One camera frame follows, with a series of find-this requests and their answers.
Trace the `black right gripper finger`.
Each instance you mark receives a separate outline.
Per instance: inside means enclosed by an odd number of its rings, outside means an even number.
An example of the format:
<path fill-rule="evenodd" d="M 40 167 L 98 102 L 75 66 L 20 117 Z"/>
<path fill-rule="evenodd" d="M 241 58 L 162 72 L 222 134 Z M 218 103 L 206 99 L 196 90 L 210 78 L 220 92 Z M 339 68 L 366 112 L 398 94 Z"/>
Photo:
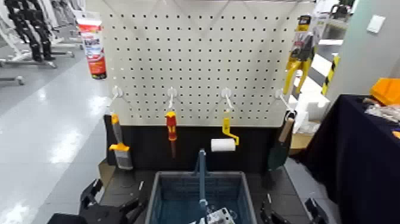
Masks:
<path fill-rule="evenodd" d="M 265 224 L 291 224 L 290 221 L 276 213 L 271 208 L 271 203 L 263 201 L 260 208 L 260 217 Z"/>
<path fill-rule="evenodd" d="M 311 223 L 313 224 L 329 224 L 329 218 L 322 207 L 315 199 L 309 198 L 304 203 L 307 211 L 312 216 Z"/>

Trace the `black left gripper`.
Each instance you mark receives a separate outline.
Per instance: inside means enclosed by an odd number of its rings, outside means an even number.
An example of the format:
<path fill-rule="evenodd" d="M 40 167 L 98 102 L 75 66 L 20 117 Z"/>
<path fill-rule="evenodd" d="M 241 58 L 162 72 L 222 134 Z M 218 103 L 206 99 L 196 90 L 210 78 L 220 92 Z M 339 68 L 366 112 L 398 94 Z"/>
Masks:
<path fill-rule="evenodd" d="M 122 224 L 129 220 L 137 220 L 146 209 L 147 199 L 136 197 L 122 206 L 105 206 L 97 204 L 97 193 L 102 189 L 100 179 L 94 179 L 80 195 L 80 208 L 82 216 L 89 224 Z"/>

